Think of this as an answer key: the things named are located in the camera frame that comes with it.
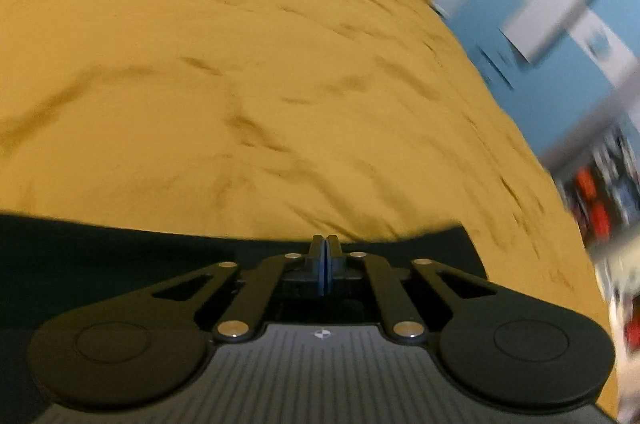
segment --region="yellow blanket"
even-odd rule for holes
[[[0,0],[0,209],[273,239],[459,221],[491,280],[607,325],[551,179],[428,0]]]

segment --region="red object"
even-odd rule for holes
[[[591,226],[597,239],[608,239],[611,231],[611,224],[609,222],[609,215],[601,201],[597,201],[591,207],[589,213]]]
[[[631,350],[640,348],[640,321],[632,319],[625,325],[625,341]]]
[[[575,183],[585,200],[593,200],[598,195],[596,183],[588,168],[580,168],[575,175]]]

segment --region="blue wall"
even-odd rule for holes
[[[567,33],[536,64],[518,60],[500,27],[523,3],[467,0],[448,24],[495,100],[542,156],[613,93],[614,86]],[[590,6],[640,55],[640,0],[592,0]]]

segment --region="metal screw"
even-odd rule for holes
[[[401,321],[394,325],[394,332],[404,338],[416,338],[424,332],[424,327],[415,321]]]
[[[249,331],[244,321],[225,321],[218,325],[218,333],[228,338],[239,338]]]

